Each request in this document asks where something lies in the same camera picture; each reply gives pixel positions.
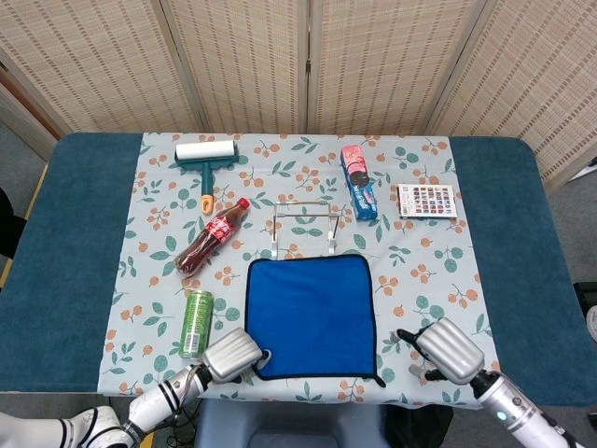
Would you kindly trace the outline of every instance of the color chart card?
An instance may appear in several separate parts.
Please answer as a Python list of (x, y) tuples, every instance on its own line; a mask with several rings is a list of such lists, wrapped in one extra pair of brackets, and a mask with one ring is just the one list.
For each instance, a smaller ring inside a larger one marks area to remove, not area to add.
[(456, 217), (451, 185), (398, 184), (402, 217)]

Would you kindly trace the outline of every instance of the lint roller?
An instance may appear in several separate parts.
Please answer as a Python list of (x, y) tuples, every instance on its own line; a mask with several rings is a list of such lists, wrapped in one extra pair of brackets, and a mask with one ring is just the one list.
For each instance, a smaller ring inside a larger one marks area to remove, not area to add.
[(239, 161), (239, 149), (233, 140), (221, 142), (181, 143), (174, 152), (176, 163), (188, 170), (201, 171), (201, 210), (211, 215), (214, 210), (214, 176), (217, 170)]

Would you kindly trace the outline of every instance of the soda can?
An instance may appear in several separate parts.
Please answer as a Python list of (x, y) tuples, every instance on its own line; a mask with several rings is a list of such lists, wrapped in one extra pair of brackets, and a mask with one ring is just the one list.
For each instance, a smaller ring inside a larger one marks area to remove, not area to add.
[(187, 298), (187, 309), (180, 334), (180, 357), (199, 358), (207, 348), (212, 327), (214, 296), (208, 291), (192, 291)]

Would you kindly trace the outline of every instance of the red label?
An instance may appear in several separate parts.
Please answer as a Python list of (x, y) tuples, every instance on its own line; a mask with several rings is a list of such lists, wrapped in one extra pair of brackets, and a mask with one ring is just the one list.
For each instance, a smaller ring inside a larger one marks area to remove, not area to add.
[(215, 217), (207, 223), (205, 229), (224, 244), (234, 233), (234, 228), (225, 217)]

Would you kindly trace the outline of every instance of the blue package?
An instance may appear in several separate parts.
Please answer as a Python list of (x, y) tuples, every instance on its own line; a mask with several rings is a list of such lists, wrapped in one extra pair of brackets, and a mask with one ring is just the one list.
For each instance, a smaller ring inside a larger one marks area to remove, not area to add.
[(340, 152), (340, 163), (346, 178), (346, 185), (353, 198), (356, 220), (377, 219), (377, 201), (369, 184), (363, 149), (359, 145), (343, 147)]

